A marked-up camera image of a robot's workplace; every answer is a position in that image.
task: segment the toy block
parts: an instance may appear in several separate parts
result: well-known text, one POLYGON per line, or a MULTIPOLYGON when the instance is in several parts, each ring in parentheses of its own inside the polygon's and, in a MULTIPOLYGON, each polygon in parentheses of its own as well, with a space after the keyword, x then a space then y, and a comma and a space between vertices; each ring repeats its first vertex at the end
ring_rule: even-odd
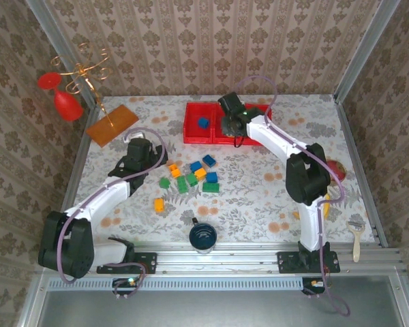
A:
POLYGON ((197 171, 194 173, 194 175, 196 175, 196 178, 197 178, 199 181, 202 181, 202 180, 205 179, 205 177, 206 177, 206 170, 203 169, 203 168, 200 168, 199 170, 197 170, 197 171))
POLYGON ((208 172, 206 175, 206 182, 218 183, 218 176, 216 172, 208 172))
POLYGON ((218 183, 203 183, 203 191, 207 193, 219 193, 218 183))
POLYGON ((196 161, 190 164, 190 168, 192 172, 196 172, 200 168, 203 168, 203 166, 199 161, 196 161))
POLYGON ((157 213, 164 212, 164 199, 162 198, 155 199, 155 211, 157 213))
POLYGON ((182 175, 182 173, 180 173, 180 169, 178 169, 177 165, 174 163, 170 166, 168 166, 168 168, 171 171, 171 174, 174 178, 179 177, 180 175, 182 175))
POLYGON ((170 187, 170 180, 168 178, 162 177, 159 181, 159 186, 162 189, 167 189, 170 187))
POLYGON ((215 164, 217 163, 217 162, 214 160, 214 158, 212 158, 210 155, 205 155, 205 156, 203 157, 203 162, 204 162, 205 164, 207 164, 209 167, 213 167, 213 166, 215 166, 215 164))
POLYGON ((180 172, 179 169, 173 170, 173 171, 171 172, 171 174, 172 174, 172 176, 173 176, 174 178, 177 178, 177 177, 179 177, 179 176, 182 175, 182 173, 180 172))
POLYGON ((177 167, 177 164, 172 164, 172 165, 169 165, 168 166, 168 169, 172 172, 173 170, 176 170, 176 169, 178 169, 178 167, 177 167))
POLYGON ((198 120, 198 126, 203 128, 203 129, 208 128, 209 127, 209 119, 206 119, 206 118, 203 118, 203 117, 200 118, 198 120))
POLYGON ((186 180, 184 176, 177 177, 177 189, 180 194, 186 193, 188 191, 188 186, 186 185, 186 180))
POLYGON ((191 187, 196 186, 198 184, 196 175, 194 175, 193 172, 186 176, 186 180, 188 181, 188 183, 190 184, 191 187))

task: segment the floral tablecloth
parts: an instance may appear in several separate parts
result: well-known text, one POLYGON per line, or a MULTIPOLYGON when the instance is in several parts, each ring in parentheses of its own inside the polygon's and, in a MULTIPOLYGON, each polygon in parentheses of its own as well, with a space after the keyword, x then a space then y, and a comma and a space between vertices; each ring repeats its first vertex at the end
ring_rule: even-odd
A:
MULTIPOLYGON (((263 146, 203 145, 183 143, 183 118, 187 102, 214 102, 218 96, 106 97, 108 110, 126 105, 138 115, 133 127, 150 127, 163 137, 169 162, 182 174, 189 164, 210 154, 217 165, 220 193, 202 193, 202 183, 179 194, 176 181, 166 166, 150 172, 144 185, 113 212, 94 225, 96 238, 115 236, 139 241, 187 242, 192 217, 215 227, 219 242, 297 242, 300 221, 297 208, 285 190, 283 163, 263 146), (161 189, 158 181, 168 177, 171 186, 161 189), (153 201, 163 198, 165 211, 155 213, 153 201)), ((246 95, 246 103, 269 103, 269 96, 246 95)), ((351 219, 365 223, 362 242, 374 242, 367 213, 352 167, 346 141, 331 95, 280 95, 273 106, 273 121, 290 135, 308 144, 318 142, 328 159, 340 161, 347 172, 343 185, 346 199, 333 205, 325 222, 331 242, 352 242, 346 227, 351 219)), ((121 134, 104 148, 92 142, 79 184, 76 202, 92 193, 115 164, 126 154, 121 134)), ((146 134, 155 145, 157 140, 146 134)), ((329 187, 329 195, 338 195, 329 187)))

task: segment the yellow object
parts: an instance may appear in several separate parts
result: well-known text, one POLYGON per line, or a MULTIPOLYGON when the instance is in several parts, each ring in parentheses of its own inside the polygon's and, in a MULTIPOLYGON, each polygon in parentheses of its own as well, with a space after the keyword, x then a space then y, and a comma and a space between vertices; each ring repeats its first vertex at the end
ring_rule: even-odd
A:
POLYGON ((170 169, 171 174, 174 178, 177 178, 179 176, 182 175, 182 173, 180 172, 180 169, 178 169, 177 165, 174 163, 172 165, 168 166, 168 169, 170 169))
MULTIPOLYGON (((326 194, 324 197, 326 200, 330 200, 330 196, 326 194)), ((324 204, 324 220, 327 219, 327 216, 329 216, 329 209, 330 209, 330 203, 324 204)))
MULTIPOLYGON (((326 194, 326 196, 324 197, 326 200, 330 200, 330 196, 328 194, 326 194)), ((330 209, 330 203, 326 203, 324 205, 324 220, 327 219, 327 216, 329 216, 329 209, 330 209)), ((294 215, 295 219, 300 219, 300 214, 298 213, 298 211, 294 211, 292 213, 294 215)))
POLYGON ((172 165, 169 165, 168 166, 168 169, 172 172, 173 170, 176 170, 176 169, 178 169, 178 167, 177 167, 177 164, 172 164, 172 165))
POLYGON ((164 212, 164 199, 162 198, 155 199, 155 211, 157 213, 164 212))
POLYGON ((206 170, 204 168, 200 168, 199 170, 196 170, 196 172, 194 173, 194 175, 196 175, 196 178, 199 181, 202 181, 203 179, 205 179, 206 177, 206 170))
POLYGON ((119 106, 87 129, 87 134, 101 148, 138 121, 138 116, 126 106, 119 106))
POLYGON ((174 170, 171 172, 171 174, 172 174, 172 176, 173 176, 174 178, 177 178, 177 177, 179 177, 179 176, 182 175, 182 173, 180 172, 179 169, 174 169, 174 170))

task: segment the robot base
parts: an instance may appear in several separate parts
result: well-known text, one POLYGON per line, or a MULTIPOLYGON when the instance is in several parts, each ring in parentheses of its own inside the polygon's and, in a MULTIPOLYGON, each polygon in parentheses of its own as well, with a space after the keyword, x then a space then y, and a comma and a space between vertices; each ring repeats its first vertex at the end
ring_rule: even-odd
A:
MULTIPOLYGON (((326 273, 339 273, 338 256, 330 251, 330 243, 326 242, 323 247, 324 266, 326 273)), ((321 273, 320 250, 308 251, 300 242, 299 250, 292 252, 277 252, 277 264, 281 274, 321 273)))
MULTIPOLYGON (((117 242, 123 243, 126 246, 126 253, 122 264, 128 262, 136 262, 142 264, 145 267, 146 275, 153 275, 156 273, 157 266, 157 253, 153 252, 135 252, 134 244, 132 242, 122 240, 120 238, 109 238, 117 242)), ((139 275, 141 269, 137 266, 124 266, 124 267, 112 267, 109 265, 98 266, 97 274, 111 274, 111 275, 139 275)))
POLYGON ((309 278, 303 277, 303 289, 302 293, 305 295, 322 294, 326 290, 323 285, 324 281, 321 277, 309 278))

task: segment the mug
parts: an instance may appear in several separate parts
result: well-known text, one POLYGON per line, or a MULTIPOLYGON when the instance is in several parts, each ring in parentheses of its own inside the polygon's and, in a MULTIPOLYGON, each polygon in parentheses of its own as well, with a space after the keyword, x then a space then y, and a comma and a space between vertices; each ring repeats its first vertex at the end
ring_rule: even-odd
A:
POLYGON ((194 227, 190 232, 190 242, 200 254, 208 254, 217 242, 217 231, 208 223, 199 223, 197 218, 192 219, 194 227))

